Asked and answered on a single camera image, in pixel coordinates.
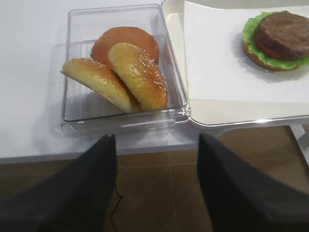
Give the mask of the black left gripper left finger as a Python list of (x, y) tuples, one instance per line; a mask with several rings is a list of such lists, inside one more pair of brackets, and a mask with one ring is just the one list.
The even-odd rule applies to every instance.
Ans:
[(2, 232), (100, 232), (116, 180), (115, 136), (105, 135), (67, 167), (0, 202)]

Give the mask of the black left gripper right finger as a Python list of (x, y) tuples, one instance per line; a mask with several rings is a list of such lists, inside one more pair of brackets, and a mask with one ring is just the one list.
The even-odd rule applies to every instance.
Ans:
[(309, 196), (263, 174), (217, 139), (198, 140), (197, 175), (215, 232), (307, 232)]

